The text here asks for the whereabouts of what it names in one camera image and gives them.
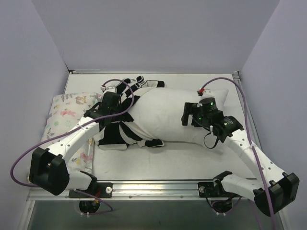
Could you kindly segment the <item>white pillow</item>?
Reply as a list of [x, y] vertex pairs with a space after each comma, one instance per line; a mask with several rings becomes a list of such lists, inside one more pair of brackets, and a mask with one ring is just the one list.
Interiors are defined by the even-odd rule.
[[184, 104], [197, 103], [201, 99], [215, 98], [217, 108], [224, 109], [228, 89], [211, 90], [212, 96], [201, 97], [195, 91], [172, 88], [155, 88], [137, 101], [132, 114], [137, 116], [137, 124], [155, 139], [163, 142], [187, 142], [212, 147], [216, 138], [206, 137], [209, 132], [191, 124], [183, 126], [181, 117]]

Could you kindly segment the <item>black white checkered pillowcase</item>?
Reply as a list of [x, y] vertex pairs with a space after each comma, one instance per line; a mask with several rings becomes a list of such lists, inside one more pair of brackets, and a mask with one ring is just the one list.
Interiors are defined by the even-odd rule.
[[[121, 96], [120, 112], [125, 111], [133, 102], [132, 108], [136, 108], [137, 101], [147, 92], [155, 88], [164, 88], [166, 84], [159, 80], [145, 80], [143, 76], [135, 79], [125, 78], [117, 85], [102, 87], [103, 93], [111, 88]], [[99, 134], [93, 137], [101, 150], [126, 150], [128, 146], [138, 144], [140, 147], [163, 147], [164, 142], [150, 136], [147, 131], [137, 124], [137, 116], [132, 114], [132, 109], [120, 116], [112, 118], [112, 123], [103, 128]]]

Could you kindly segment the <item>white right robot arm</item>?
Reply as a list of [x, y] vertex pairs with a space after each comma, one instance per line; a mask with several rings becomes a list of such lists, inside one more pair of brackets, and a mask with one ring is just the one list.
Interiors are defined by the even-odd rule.
[[255, 181], [225, 171], [213, 179], [213, 191], [218, 196], [235, 194], [252, 200], [257, 208], [270, 217], [292, 203], [299, 187], [295, 173], [286, 173], [274, 164], [263, 151], [249, 140], [247, 131], [233, 116], [225, 116], [218, 110], [214, 98], [205, 98], [198, 103], [184, 105], [182, 125], [202, 127], [231, 149], [251, 170]]

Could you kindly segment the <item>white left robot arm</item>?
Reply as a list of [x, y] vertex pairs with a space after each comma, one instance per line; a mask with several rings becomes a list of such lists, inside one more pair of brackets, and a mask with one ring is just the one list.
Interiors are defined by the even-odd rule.
[[102, 101], [87, 110], [77, 125], [65, 137], [45, 149], [32, 153], [29, 181], [57, 196], [64, 190], [79, 189], [86, 197], [97, 192], [95, 177], [84, 171], [69, 171], [68, 162], [91, 137], [109, 125], [119, 112], [120, 95], [106, 92]]

